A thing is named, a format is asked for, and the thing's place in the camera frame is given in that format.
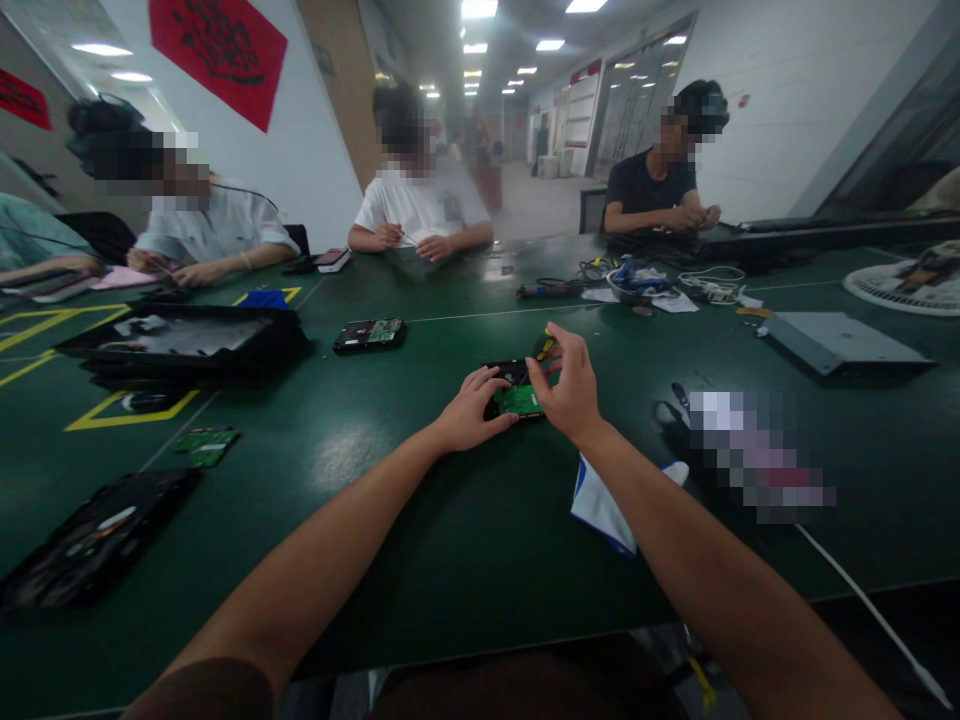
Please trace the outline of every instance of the dark green workbench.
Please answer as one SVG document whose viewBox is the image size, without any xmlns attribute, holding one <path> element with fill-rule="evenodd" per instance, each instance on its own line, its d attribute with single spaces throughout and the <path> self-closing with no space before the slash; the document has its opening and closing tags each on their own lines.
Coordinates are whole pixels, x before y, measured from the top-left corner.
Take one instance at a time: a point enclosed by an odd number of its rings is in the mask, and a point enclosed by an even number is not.
<svg viewBox="0 0 960 720">
<path fill-rule="evenodd" d="M 958 575 L 960 489 L 950 463 L 960 427 L 958 325 L 869 305 L 838 282 L 893 259 L 869 249 L 828 253 L 750 283 L 772 309 L 844 311 L 941 362 L 906 384 L 851 385 L 819 380 L 755 339 L 729 307 L 641 318 L 619 305 L 514 297 L 520 282 L 572 277 L 578 260 L 603 251 L 590 237 L 497 248 L 426 280 L 356 257 L 322 280 L 269 270 L 202 294 L 199 301 L 229 304 L 261 284 L 302 286 L 292 305 L 302 303 L 318 346 L 269 388 L 202 393 L 169 421 L 63 432 L 105 397 L 68 358 L 0 387 L 0 574 L 104 482 L 182 466 L 165 450 L 182 428 L 243 432 L 115 592 L 90 609 L 4 622 L 0 714 L 128 703 L 286 534 L 432 420 L 465 374 L 527 353 L 548 319 L 587 339 L 602 411 L 656 462 L 675 457 L 653 419 L 657 401 L 673 401 L 671 382 L 688 392 L 779 393 L 795 408 L 786 436 L 838 488 L 839 507 L 810 529 L 863 587 Z M 136 295 L 88 294 L 67 307 Z M 107 315 L 76 316 L 0 353 L 0 382 Z M 383 316 L 410 321 L 401 350 L 330 351 L 344 321 Z M 642 559 L 620 557 L 570 518 L 576 468 L 575 449 L 545 421 L 441 461 L 301 672 L 395 666 L 671 619 Z M 806 598 L 847 594 L 793 528 L 756 526 L 711 483 L 700 484 L 711 511 Z"/>
</svg>

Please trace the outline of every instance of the pink cloth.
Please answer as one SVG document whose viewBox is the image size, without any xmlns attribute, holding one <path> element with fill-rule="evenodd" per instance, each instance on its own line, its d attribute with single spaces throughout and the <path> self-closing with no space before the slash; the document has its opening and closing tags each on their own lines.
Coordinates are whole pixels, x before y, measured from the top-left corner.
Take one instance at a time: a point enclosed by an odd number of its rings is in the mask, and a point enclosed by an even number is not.
<svg viewBox="0 0 960 720">
<path fill-rule="evenodd" d="M 157 282 L 156 275 L 147 275 L 138 273 L 123 265 L 117 265 L 113 270 L 107 273 L 103 279 L 93 286 L 94 290 L 109 290 L 111 288 L 132 287 L 134 285 L 146 285 Z"/>
</svg>

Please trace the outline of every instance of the white t-shirt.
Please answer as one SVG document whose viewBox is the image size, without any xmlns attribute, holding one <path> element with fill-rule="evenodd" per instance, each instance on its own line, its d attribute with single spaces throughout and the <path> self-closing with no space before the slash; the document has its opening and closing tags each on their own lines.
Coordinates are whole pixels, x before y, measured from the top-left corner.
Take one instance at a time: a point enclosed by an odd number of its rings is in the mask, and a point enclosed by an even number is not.
<svg viewBox="0 0 960 720">
<path fill-rule="evenodd" d="M 239 255 L 266 242 L 300 252 L 266 198 L 218 185 L 243 187 L 217 177 L 206 210 L 174 209 L 188 203 L 196 206 L 204 198 L 155 197 L 147 230 L 136 246 L 179 262 L 193 258 L 198 263 Z"/>
<path fill-rule="evenodd" d="M 378 172 L 354 224 L 371 232 L 386 222 L 399 224 L 404 232 L 401 245 L 416 246 L 431 235 L 446 237 L 489 221 L 470 176 L 444 163 L 426 178 L 411 178 L 394 168 Z"/>
</svg>

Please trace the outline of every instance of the desktop fan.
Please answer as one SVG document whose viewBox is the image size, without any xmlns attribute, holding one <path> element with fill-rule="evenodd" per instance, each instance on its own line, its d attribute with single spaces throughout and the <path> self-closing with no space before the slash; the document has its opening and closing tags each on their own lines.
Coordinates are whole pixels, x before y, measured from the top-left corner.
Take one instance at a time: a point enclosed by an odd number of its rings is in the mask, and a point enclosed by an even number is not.
<svg viewBox="0 0 960 720">
<path fill-rule="evenodd" d="M 960 316 L 960 240 L 936 245 L 919 260 L 856 270 L 843 286 L 862 300 L 918 315 Z"/>
</svg>

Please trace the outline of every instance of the red poster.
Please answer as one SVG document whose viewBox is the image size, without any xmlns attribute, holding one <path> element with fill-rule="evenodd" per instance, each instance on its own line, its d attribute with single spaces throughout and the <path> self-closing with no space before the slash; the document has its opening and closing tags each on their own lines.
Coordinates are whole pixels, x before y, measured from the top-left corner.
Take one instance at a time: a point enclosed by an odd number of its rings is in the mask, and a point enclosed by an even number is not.
<svg viewBox="0 0 960 720">
<path fill-rule="evenodd" d="M 150 0 L 153 46 L 267 132 L 287 38 L 247 0 Z"/>
<path fill-rule="evenodd" d="M 0 70 L 0 108 L 44 130 L 50 129 L 50 112 L 43 93 L 3 70 Z"/>
</svg>

